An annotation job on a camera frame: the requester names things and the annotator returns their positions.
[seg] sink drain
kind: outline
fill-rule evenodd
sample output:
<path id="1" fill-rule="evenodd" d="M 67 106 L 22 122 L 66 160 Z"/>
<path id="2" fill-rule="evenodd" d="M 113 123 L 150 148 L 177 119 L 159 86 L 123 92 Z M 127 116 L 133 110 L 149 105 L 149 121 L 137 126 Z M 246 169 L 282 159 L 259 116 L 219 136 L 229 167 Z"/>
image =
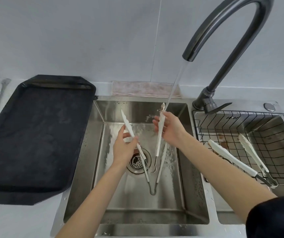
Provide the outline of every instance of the sink drain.
<path id="1" fill-rule="evenodd" d="M 144 161 L 146 168 L 148 169 L 148 167 L 150 167 L 151 165 L 151 157 L 149 152 L 142 148 L 142 151 L 146 157 L 146 160 Z M 129 171 L 131 171 L 134 174 L 142 174 L 144 173 L 144 169 L 143 169 L 143 164 L 142 164 L 142 157 L 140 156 L 139 152 L 135 152 L 130 160 L 130 162 L 128 163 L 128 165 L 126 166 L 128 168 Z"/>

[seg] black tray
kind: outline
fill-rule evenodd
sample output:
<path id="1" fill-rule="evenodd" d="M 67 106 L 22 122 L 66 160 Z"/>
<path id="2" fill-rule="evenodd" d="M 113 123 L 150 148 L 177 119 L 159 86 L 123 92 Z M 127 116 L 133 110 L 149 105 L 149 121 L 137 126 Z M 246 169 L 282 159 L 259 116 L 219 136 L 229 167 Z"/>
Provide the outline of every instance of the black tray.
<path id="1" fill-rule="evenodd" d="M 33 205 L 71 185 L 95 92 L 74 76 L 16 88 L 0 113 L 0 204 Z"/>

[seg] white countertop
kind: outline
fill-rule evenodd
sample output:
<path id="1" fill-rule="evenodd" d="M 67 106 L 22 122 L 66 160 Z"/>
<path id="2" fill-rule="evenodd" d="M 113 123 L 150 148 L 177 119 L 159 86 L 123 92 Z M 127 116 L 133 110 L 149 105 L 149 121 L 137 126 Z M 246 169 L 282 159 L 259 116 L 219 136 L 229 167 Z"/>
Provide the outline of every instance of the white countertop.
<path id="1" fill-rule="evenodd" d="M 0 102 L 0 111 L 22 81 L 13 80 L 8 85 Z M 96 95 L 111 95 L 111 83 L 93 82 L 93 84 L 97 87 Z M 199 86 L 181 86 L 180 88 L 185 98 L 195 98 L 203 89 Z M 276 101 L 284 110 L 284 89 L 219 87 L 214 99 Z M 60 201 L 61 194 L 34 206 L 0 205 L 0 238 L 50 237 Z"/>

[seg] wire basket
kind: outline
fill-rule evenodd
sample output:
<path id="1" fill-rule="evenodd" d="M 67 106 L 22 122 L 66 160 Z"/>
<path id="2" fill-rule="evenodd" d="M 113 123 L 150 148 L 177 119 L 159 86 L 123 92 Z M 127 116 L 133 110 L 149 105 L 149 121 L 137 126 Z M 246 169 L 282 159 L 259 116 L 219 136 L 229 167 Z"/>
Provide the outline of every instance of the wire basket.
<path id="1" fill-rule="evenodd" d="M 239 142 L 238 136 L 242 134 L 253 145 L 271 176 L 278 184 L 284 184 L 284 114 L 220 111 L 206 115 L 194 111 L 193 117 L 197 138 L 207 148 L 211 149 L 209 139 L 215 141 L 264 177 Z"/>

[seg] person's left hand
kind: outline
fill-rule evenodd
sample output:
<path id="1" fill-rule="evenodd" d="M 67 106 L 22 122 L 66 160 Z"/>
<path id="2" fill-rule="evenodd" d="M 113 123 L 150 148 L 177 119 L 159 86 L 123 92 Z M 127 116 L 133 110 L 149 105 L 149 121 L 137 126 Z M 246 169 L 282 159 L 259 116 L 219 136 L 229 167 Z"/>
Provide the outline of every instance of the person's left hand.
<path id="1" fill-rule="evenodd" d="M 138 137 L 135 136 L 130 143 L 125 143 L 124 138 L 131 137 L 129 133 L 123 133 L 125 125 L 121 127 L 118 136 L 113 145 L 113 163 L 112 165 L 125 168 L 132 158 L 135 147 L 138 143 Z"/>

